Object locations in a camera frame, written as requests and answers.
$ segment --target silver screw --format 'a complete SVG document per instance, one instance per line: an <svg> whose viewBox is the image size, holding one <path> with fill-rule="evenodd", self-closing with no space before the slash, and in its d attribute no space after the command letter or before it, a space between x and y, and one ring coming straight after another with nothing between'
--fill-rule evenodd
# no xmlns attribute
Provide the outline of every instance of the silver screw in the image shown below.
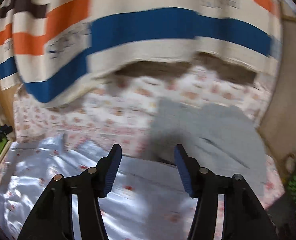
<svg viewBox="0 0 296 240"><path fill-rule="evenodd" d="M238 173L235 174L234 177L236 180L242 180L244 178L241 174L238 174Z"/></svg>
<svg viewBox="0 0 296 240"><path fill-rule="evenodd" d="M55 180L55 181L61 180L62 177L63 177L63 176L61 176L60 174L57 174L57 175L54 176L54 180Z"/></svg>
<svg viewBox="0 0 296 240"><path fill-rule="evenodd" d="M90 173L90 174L93 174L93 173L96 173L96 172L97 172L97 169L95 167L90 167L88 169L88 173Z"/></svg>
<svg viewBox="0 0 296 240"><path fill-rule="evenodd" d="M205 168L205 167L202 167L199 169L199 172L202 173L202 174L207 174L208 173L208 169Z"/></svg>

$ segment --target gray cloth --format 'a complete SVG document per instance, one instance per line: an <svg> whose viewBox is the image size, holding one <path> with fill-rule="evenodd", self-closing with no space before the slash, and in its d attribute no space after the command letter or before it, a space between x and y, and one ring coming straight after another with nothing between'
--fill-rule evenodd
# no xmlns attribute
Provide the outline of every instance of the gray cloth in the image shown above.
<svg viewBox="0 0 296 240"><path fill-rule="evenodd" d="M63 138L13 143L2 168L0 227L17 239L37 199L52 177L80 174L108 155L92 141L63 150ZM112 187L100 209L109 240L185 240L197 199L184 192L176 167L123 156ZM75 240L81 240L77 197L72 196Z"/></svg>
<svg viewBox="0 0 296 240"><path fill-rule="evenodd" d="M146 156L174 163L181 143L190 157L214 173L242 174L257 196L267 180L264 144L253 123L235 106L194 108L162 99L152 123Z"/></svg>

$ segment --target striped blanket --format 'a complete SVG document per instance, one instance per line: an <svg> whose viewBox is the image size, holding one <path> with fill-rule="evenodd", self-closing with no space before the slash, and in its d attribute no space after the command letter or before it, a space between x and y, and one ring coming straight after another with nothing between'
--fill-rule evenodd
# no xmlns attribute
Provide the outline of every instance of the striped blanket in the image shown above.
<svg viewBox="0 0 296 240"><path fill-rule="evenodd" d="M125 64L198 52L273 75L280 40L276 0L5 0L0 85L54 107Z"/></svg>

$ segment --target shiny satin fabric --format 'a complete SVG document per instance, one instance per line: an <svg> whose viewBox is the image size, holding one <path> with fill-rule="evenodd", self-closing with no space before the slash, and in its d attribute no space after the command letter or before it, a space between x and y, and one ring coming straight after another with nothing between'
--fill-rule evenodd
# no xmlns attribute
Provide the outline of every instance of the shiny satin fabric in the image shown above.
<svg viewBox="0 0 296 240"><path fill-rule="evenodd" d="M64 135L34 143L13 143L0 184L0 227L10 239L20 230L55 174L65 177L96 166L108 152L92 141L64 151ZM184 192L175 167L123 156L115 183L99 199L110 240L186 239L197 200ZM77 196L72 196L75 240L81 240Z"/></svg>

